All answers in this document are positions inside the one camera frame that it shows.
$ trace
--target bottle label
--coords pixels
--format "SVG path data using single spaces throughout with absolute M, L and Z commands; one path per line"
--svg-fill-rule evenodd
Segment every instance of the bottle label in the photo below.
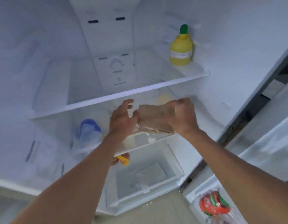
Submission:
M 186 59 L 192 55 L 193 51 L 191 52 L 173 52 L 170 51 L 170 57 L 176 59 Z

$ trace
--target forearm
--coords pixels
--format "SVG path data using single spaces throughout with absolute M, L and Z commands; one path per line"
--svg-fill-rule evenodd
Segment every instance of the forearm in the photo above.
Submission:
M 117 135 L 107 135 L 101 145 L 42 192 L 13 223 L 89 224 L 121 142 Z
M 185 135 L 249 224 L 288 222 L 288 184 L 250 165 L 203 131 Z

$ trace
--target yellow bottle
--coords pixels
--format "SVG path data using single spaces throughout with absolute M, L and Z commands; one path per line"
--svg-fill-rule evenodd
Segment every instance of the yellow bottle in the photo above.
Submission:
M 185 65 L 193 54 L 193 41 L 187 33 L 187 25 L 180 27 L 179 35 L 174 39 L 170 47 L 169 60 L 173 65 Z

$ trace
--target blue lid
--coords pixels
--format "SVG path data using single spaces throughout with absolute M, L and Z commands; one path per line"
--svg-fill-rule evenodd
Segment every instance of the blue lid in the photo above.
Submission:
M 81 122 L 80 131 L 81 131 L 81 128 L 82 128 L 82 126 L 83 126 L 84 124 L 93 125 L 93 126 L 94 126 L 94 130 L 101 133 L 101 128 L 99 127 L 99 125 L 97 125 L 97 123 L 96 123 L 93 119 L 83 120 L 83 121 Z

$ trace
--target brown paper package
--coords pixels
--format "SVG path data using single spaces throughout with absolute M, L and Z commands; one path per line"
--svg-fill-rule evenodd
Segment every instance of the brown paper package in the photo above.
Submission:
M 138 110 L 140 131 L 174 134 L 173 127 L 166 119 L 168 113 L 175 114 L 174 107 L 168 107 L 167 105 L 140 105 Z

